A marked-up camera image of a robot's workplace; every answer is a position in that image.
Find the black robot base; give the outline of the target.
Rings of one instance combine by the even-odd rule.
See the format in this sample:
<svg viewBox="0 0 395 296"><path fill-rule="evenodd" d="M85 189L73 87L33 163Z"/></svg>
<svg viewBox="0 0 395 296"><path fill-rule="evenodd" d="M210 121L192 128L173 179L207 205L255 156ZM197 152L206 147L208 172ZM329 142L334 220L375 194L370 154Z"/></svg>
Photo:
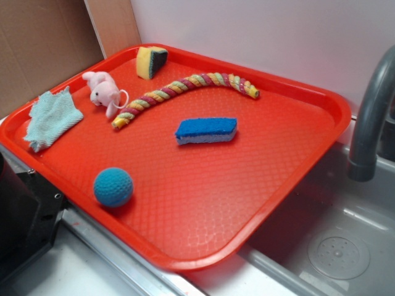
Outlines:
<svg viewBox="0 0 395 296"><path fill-rule="evenodd" d="M44 176L16 173L1 156L1 283L52 248L64 205Z"/></svg>

